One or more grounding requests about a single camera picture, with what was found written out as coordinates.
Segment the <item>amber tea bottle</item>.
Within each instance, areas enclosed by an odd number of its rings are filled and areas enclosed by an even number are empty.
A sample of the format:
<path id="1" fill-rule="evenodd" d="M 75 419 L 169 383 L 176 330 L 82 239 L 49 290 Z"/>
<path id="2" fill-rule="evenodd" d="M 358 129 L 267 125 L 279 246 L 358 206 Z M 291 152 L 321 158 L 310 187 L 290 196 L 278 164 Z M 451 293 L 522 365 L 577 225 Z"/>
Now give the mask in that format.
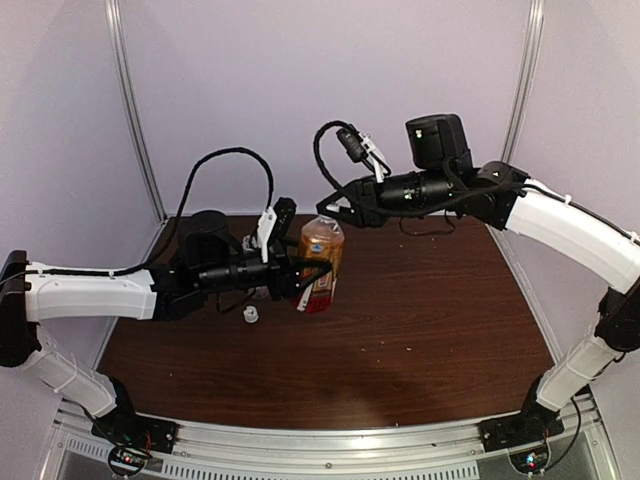
<path id="1" fill-rule="evenodd" d="M 333 304 L 344 244 L 341 226 L 328 216 L 319 215 L 302 227 L 297 255 L 306 268 L 301 273 L 304 289 L 293 303 L 297 311 L 315 314 Z"/>

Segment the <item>clear plastic bottle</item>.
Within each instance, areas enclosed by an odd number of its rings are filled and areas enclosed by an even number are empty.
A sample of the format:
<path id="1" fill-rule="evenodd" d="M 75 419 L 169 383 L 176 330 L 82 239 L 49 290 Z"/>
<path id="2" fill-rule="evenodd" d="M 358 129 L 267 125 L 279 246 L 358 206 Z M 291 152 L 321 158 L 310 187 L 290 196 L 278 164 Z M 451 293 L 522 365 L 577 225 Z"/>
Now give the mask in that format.
<path id="1" fill-rule="evenodd" d="M 259 248 L 258 242 L 253 234 L 247 234 L 242 239 L 242 246 L 245 252 L 253 252 Z M 258 286 L 255 288 L 254 298 L 256 300 L 264 299 L 268 294 L 268 290 L 265 286 Z"/>

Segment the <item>white cap of clear bottle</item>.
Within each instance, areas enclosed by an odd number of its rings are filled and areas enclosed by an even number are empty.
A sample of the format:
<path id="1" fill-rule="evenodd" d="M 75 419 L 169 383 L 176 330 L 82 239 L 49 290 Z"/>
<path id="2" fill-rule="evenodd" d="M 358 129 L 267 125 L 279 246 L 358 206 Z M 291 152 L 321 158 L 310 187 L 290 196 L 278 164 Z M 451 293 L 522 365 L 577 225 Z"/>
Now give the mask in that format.
<path id="1" fill-rule="evenodd" d="M 258 308 L 254 305 L 246 305 L 243 310 L 243 318 L 248 324 L 256 323 L 260 318 Z"/>

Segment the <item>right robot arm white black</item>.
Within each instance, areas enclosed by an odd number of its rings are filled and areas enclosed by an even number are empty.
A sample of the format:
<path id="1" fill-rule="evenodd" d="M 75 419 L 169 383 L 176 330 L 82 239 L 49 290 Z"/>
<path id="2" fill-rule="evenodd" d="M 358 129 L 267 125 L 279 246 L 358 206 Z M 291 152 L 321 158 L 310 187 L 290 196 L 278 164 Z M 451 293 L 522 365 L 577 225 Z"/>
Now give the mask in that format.
<path id="1" fill-rule="evenodd" d="M 416 168 L 394 175 L 354 125 L 332 120 L 321 126 L 314 160 L 335 191 L 318 203 L 318 212 L 358 228 L 435 212 L 474 217 L 546 245 L 608 285 L 591 332 L 533 382 L 520 412 L 503 423 L 519 440 L 533 441 L 607 366 L 638 350 L 639 237 L 507 163 L 475 167 L 454 113 L 415 118 L 405 128 Z"/>

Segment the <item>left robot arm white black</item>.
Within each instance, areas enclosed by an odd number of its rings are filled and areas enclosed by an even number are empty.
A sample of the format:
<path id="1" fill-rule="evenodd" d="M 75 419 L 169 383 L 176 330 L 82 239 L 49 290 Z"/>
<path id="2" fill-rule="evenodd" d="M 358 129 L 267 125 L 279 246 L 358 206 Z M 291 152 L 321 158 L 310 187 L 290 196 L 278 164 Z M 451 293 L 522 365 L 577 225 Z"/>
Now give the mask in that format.
<path id="1" fill-rule="evenodd" d="M 293 212 L 268 208 L 259 218 L 258 246 L 245 250 L 229 232 L 226 216 L 201 211 L 174 225 L 177 250 L 166 264 L 115 270 L 54 268 L 11 252 L 1 270 L 1 364 L 32 370 L 55 392 L 83 407 L 123 444 L 144 433 L 120 382 L 77 361 L 45 333 L 41 321 L 70 317 L 182 319 L 210 295 L 268 290 L 275 301 L 294 298 L 329 273 L 327 260 L 287 253 Z"/>

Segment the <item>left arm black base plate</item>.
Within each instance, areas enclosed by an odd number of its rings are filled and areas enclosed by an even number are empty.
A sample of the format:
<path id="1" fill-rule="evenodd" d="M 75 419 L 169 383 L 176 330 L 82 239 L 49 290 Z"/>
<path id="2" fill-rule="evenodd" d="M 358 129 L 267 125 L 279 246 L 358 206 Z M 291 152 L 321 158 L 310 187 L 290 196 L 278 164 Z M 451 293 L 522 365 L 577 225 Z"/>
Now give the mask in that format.
<path id="1" fill-rule="evenodd" d="M 144 415 L 111 412 L 92 420 L 91 433 L 114 446 L 171 454 L 178 424 Z"/>

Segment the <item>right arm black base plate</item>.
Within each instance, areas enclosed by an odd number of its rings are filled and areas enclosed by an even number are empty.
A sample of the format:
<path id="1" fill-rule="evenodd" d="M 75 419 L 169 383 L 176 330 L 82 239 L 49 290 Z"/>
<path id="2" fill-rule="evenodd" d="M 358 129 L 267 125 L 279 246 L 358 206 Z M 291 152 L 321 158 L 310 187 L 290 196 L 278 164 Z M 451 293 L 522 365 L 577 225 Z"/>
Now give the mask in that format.
<path id="1" fill-rule="evenodd" d="M 564 425 L 559 418 L 544 422 L 540 418 L 517 413 L 481 421 L 478 429 L 484 451 L 489 453 L 542 442 L 549 436 L 563 433 Z"/>

